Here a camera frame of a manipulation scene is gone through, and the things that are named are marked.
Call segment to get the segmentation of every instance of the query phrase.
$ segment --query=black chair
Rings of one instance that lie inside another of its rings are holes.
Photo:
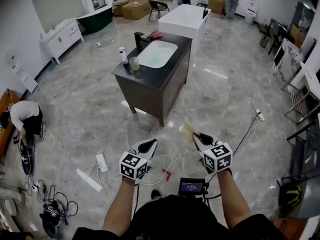
[[[149,21],[151,18],[151,14],[153,12],[158,12],[158,16],[159,19],[161,17],[161,11],[168,11],[170,13],[170,10],[168,8],[168,5],[165,2],[158,2],[158,1],[153,1],[153,0],[149,0],[150,6],[151,6],[151,12],[150,12],[150,16],[149,16]]]

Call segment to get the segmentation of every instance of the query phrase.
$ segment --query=white bathtub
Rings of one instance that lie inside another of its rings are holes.
[[[204,8],[194,5],[182,4],[170,13],[159,19],[159,31],[191,38],[191,54],[195,54],[199,42],[206,31],[206,22],[211,10],[203,17]]]

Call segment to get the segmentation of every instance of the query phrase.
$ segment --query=black faucet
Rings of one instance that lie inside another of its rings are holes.
[[[204,18],[207,16],[208,12],[209,12],[209,11],[206,10],[206,6],[204,6],[204,11],[203,11],[202,19],[204,19]]]
[[[134,33],[136,48],[139,52],[142,52],[142,50],[144,49],[144,47],[142,46],[143,42],[146,42],[146,43],[150,42],[150,38],[143,38],[142,37],[143,35],[144,33],[140,33],[140,32]]]

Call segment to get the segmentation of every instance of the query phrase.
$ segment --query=marble floor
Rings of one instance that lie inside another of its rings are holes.
[[[34,181],[43,179],[49,186],[53,175],[56,191],[79,205],[78,214],[68,218],[69,226],[60,227],[61,239],[71,239],[77,227],[102,227],[121,177],[111,181],[106,193],[103,189],[96,191],[77,174],[60,182],[77,169],[93,166],[96,154],[103,153],[109,168],[106,184],[119,172],[122,153],[148,138],[156,138],[158,147],[152,170],[143,182],[158,182],[162,169],[181,152],[194,147],[181,131],[185,118],[201,132],[213,133],[235,149],[256,115],[246,84],[265,121],[257,125],[250,144],[233,157],[232,171],[253,214],[277,214],[276,179],[288,171],[292,147],[286,137],[296,126],[283,116],[290,107],[290,97],[280,90],[281,83],[273,76],[268,46],[259,46],[261,34],[257,26],[247,25],[238,17],[209,18],[210,30],[190,59],[187,83],[165,119],[165,127],[161,127],[155,117],[139,112],[134,115],[123,105],[125,98],[111,74],[120,62],[118,48],[124,46],[131,51],[135,47],[134,32],[149,34],[158,29],[156,13],[150,21],[148,18],[116,17],[101,31],[85,35],[83,43],[76,43],[62,56],[60,65],[40,76],[35,92],[27,97],[39,103],[47,125],[44,141],[35,142]],[[253,131],[252,128],[240,148],[248,143]],[[157,186],[141,185],[138,206],[150,199],[154,187],[165,195],[177,194],[181,177],[208,180],[199,158],[194,151],[186,153],[169,169],[169,181],[163,180]],[[27,177],[18,149],[12,143],[3,162],[5,166],[0,169],[6,173],[4,181],[23,187]],[[99,183],[97,167],[85,173]],[[104,173],[99,171],[99,175],[102,178]],[[214,178],[208,197],[218,193]],[[218,221],[225,225],[221,199],[211,200],[210,205]],[[16,220],[24,231],[36,237],[45,234],[39,217],[43,204],[36,194],[26,196],[26,205],[18,205],[18,210],[20,216]],[[33,231],[31,223],[38,231]]]

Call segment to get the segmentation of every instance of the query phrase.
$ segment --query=white vanity cabinet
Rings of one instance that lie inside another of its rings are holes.
[[[75,18],[66,19],[57,25],[54,31],[46,34],[41,42],[51,58],[60,64],[59,57],[79,39],[84,41]]]

